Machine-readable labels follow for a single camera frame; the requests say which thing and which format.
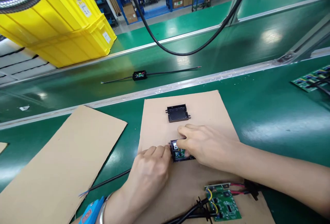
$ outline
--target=green circuit board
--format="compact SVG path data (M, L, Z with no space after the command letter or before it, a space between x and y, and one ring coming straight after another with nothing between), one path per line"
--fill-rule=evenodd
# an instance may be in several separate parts
M308 81L311 83L314 83L314 82L318 81L319 79L325 78L329 75L330 75L330 65L324 66L309 74L299 77L299 78L291 81L291 83L295 84L296 86L298 86L299 88L301 88L307 92L312 92L312 91L316 90L317 88L316 87L307 88L307 86L309 86Z
M208 198L210 197L209 191L212 193L212 199L209 202L210 210L212 212L216 212L218 209L218 216L214 217L215 222L242 218L235 200L229 190L229 186L230 183L205 186Z

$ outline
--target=blue tool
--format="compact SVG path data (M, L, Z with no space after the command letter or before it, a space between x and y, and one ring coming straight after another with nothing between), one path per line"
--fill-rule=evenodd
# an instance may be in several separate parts
M95 224L96 218L104 203L104 196L87 206L79 224Z

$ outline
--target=bracelet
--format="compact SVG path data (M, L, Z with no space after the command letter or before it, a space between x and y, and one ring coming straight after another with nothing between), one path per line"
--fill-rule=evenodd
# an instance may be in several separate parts
M113 194L113 193L111 193L110 195L108 195L108 197L106 198L106 200L105 200L104 203L102 204L101 214L100 214L100 218L99 218L99 223L100 223L100 224L103 224L104 209L106 208L107 201L108 201L109 198L112 196L112 194Z

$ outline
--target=yellow plastic crate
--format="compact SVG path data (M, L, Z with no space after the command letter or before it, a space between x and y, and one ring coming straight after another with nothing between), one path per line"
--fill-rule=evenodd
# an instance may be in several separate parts
M61 35L28 48L56 67L64 67L108 55L116 38L102 14L85 30Z
M41 0L30 9L0 14L0 34L27 47L44 39L85 29L100 14L94 0Z

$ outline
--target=cardboard sheet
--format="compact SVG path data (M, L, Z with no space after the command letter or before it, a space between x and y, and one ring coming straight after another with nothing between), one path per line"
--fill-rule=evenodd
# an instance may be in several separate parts
M0 223L69 223L126 124L78 107L1 192Z
M0 153L6 148L7 143L0 142Z
M168 122L165 110L168 106L186 104L189 121ZM239 140L227 110L218 91L190 95L146 99L144 101L139 151L150 146L169 143L181 138L177 127L188 123L209 125L226 133L234 140ZM139 217L137 224L163 223L176 217L192 207L198 197L206 197L204 186L224 182L241 182L242 178L200 165L196 160L173 163L169 180L155 199L154 203ZM242 219L228 223L275 223L260 194L259 201L249 195L235 197L242 214ZM185 223L207 223L205 219L186 220Z

